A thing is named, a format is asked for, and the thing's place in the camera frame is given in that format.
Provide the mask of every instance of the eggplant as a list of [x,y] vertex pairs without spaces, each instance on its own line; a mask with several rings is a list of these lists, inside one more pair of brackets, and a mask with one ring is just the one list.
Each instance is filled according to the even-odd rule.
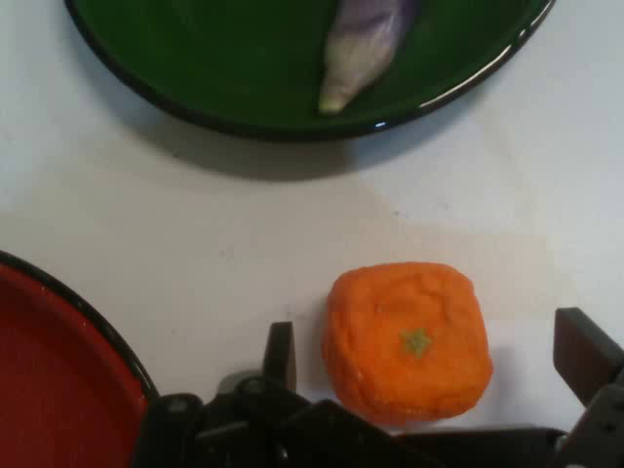
[[388,68],[421,0],[339,0],[326,50],[319,110],[337,114]]

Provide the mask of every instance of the fake orange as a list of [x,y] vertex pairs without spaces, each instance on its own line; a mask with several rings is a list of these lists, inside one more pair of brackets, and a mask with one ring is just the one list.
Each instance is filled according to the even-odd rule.
[[462,414],[493,372],[472,283],[436,263],[377,265],[338,278],[323,356],[343,405],[385,424]]

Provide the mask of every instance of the white surface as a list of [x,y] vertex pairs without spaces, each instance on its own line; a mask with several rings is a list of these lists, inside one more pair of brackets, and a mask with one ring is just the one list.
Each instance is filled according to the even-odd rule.
[[475,281],[496,364],[446,425],[567,429],[553,313],[624,341],[624,3],[558,2],[478,90],[352,142],[257,143],[155,110],[94,58],[60,1],[0,0],[0,249],[57,276],[163,392],[209,398],[294,320],[300,389],[329,394],[322,303],[344,270],[448,262]]

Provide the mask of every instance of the green plate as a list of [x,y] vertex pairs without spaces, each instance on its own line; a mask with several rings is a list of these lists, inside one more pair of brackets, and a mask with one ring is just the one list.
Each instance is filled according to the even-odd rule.
[[65,0],[97,56],[190,122],[247,137],[383,131],[465,93],[516,53],[555,0],[422,0],[388,72],[336,117],[317,112],[336,0]]

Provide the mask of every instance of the red plate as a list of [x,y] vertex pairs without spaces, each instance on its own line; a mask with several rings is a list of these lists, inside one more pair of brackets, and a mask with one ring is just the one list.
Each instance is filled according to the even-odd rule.
[[0,465],[127,468],[157,392],[78,295],[0,252]]

